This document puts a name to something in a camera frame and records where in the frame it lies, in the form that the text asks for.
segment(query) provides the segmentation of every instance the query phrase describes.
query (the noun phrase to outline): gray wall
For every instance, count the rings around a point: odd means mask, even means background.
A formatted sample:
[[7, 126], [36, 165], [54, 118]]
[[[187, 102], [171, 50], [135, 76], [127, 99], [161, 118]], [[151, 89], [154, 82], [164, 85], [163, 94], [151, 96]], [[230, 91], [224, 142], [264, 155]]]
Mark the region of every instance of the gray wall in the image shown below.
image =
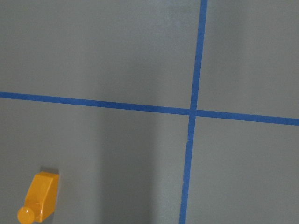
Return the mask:
[[[189, 108], [199, 0], [0, 0], [0, 91]], [[198, 109], [299, 119], [299, 2], [209, 0]], [[0, 98], [0, 220], [173, 224], [188, 116]], [[298, 126], [198, 118], [187, 223], [299, 220]]]

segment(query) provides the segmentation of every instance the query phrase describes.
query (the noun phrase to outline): blue tape line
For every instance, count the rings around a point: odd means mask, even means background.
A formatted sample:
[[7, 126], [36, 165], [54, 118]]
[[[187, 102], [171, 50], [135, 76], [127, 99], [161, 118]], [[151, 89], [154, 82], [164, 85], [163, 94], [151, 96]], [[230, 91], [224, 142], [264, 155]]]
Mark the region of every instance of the blue tape line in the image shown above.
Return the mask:
[[[21, 99], [21, 100], [29, 100], [29, 101], [71, 104], [71, 105], [81, 105], [81, 106], [95, 106], [95, 107], [114, 108], [114, 109], [133, 110], [133, 111], [169, 113], [169, 114], [179, 114], [179, 115], [189, 115], [189, 111], [190, 111], [189, 109], [176, 108], [176, 107], [115, 103], [115, 102], [97, 101], [97, 100], [89, 100], [89, 99], [50, 97], [50, 96], [30, 95], [30, 94], [21, 94], [21, 93], [12, 93], [12, 92], [0, 92], [0, 98]], [[206, 118], [220, 118], [220, 119], [243, 120], [243, 121], [254, 121], [254, 122], [299, 126], [299, 119], [295, 119], [295, 118], [271, 117], [271, 116], [252, 115], [252, 114], [243, 114], [243, 113], [228, 113], [228, 112], [204, 111], [204, 110], [197, 110], [196, 116], [206, 117]]]
[[252, 115], [252, 114], [243, 114], [243, 113], [227, 113], [227, 112], [202, 111], [202, 110], [197, 110], [196, 116], [206, 117], [206, 118], [244, 120], [244, 121], [255, 121], [255, 122], [263, 122], [263, 123], [299, 126], [299, 119], [295, 119], [295, 118], [282, 118], [282, 117], [271, 117], [271, 116]]
[[71, 105], [81, 105], [81, 106], [95, 106], [95, 107], [114, 108], [114, 109], [123, 109], [123, 110], [131, 110], [131, 111], [145, 111], [145, 112], [189, 115], [189, 109], [176, 108], [176, 107], [126, 104], [126, 103], [116, 103], [116, 102], [108, 102], [108, 101], [40, 96], [40, 95], [21, 94], [21, 93], [12, 93], [12, 92], [0, 92], [0, 98], [21, 99], [21, 100], [58, 103], [58, 104], [71, 104]]
[[196, 109], [197, 109], [197, 100], [198, 100], [198, 93], [199, 93], [200, 70], [201, 70], [202, 52], [203, 52], [203, 45], [204, 45], [205, 26], [206, 26], [206, 8], [207, 8], [207, 0], [201, 0], [199, 26], [198, 26], [197, 43], [196, 43], [196, 55], [195, 55], [193, 82], [192, 82], [192, 92], [191, 92], [191, 102], [190, 102], [190, 115], [189, 115], [189, 123], [188, 123], [188, 142], [186, 144], [182, 198], [181, 198], [181, 208], [179, 214], [180, 224], [186, 223], [186, 215], [187, 215]]

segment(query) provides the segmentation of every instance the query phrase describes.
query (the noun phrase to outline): blue painter's tape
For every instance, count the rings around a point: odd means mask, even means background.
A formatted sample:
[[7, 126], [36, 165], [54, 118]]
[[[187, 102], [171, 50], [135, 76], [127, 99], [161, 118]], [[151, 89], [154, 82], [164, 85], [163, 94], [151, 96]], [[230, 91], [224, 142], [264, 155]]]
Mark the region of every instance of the blue painter's tape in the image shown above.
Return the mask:
[[200, 82], [200, 70], [201, 70], [202, 52], [203, 52], [203, 45], [204, 45], [205, 26], [206, 26], [206, 8], [207, 8], [207, 0], [201, 0], [199, 26], [198, 26], [197, 43], [196, 43], [196, 55], [195, 55], [193, 82], [192, 82], [192, 92], [191, 92], [191, 101], [190, 101], [188, 142], [186, 144], [182, 198], [181, 198], [181, 207], [180, 207], [180, 214], [179, 214], [180, 224], [186, 223], [186, 215], [187, 215], [194, 128], [195, 128], [195, 120], [196, 120], [196, 109], [197, 109], [197, 100], [198, 100], [199, 82]]
[[126, 104], [126, 103], [116, 103], [116, 102], [108, 102], [108, 101], [51, 97], [51, 96], [12, 93], [12, 92], [0, 92], [0, 98], [21, 99], [21, 100], [30, 100], [30, 101], [38, 101], [38, 102], [71, 104], [71, 105], [81, 105], [81, 106], [95, 106], [95, 107], [114, 108], [114, 109], [123, 109], [123, 110], [131, 110], [131, 111], [145, 111], [145, 112], [189, 115], [189, 109], [176, 108], [176, 107]]
[[263, 123], [299, 126], [299, 119], [295, 119], [295, 118], [282, 118], [282, 117], [271, 117], [271, 116], [252, 115], [252, 114], [243, 114], [243, 113], [228, 113], [228, 112], [202, 111], [202, 110], [197, 110], [196, 116], [206, 117], [206, 118], [244, 120], [244, 121], [255, 121], [255, 122], [263, 122]]

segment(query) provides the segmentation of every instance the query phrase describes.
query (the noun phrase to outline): yellow wall hook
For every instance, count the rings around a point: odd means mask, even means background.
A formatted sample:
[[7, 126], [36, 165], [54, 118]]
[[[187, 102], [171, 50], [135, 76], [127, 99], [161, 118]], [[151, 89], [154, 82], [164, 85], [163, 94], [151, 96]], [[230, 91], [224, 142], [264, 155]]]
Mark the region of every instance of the yellow wall hook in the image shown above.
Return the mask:
[[58, 189], [58, 174], [40, 172], [31, 182], [25, 203], [18, 211], [21, 224], [41, 223], [55, 210]]

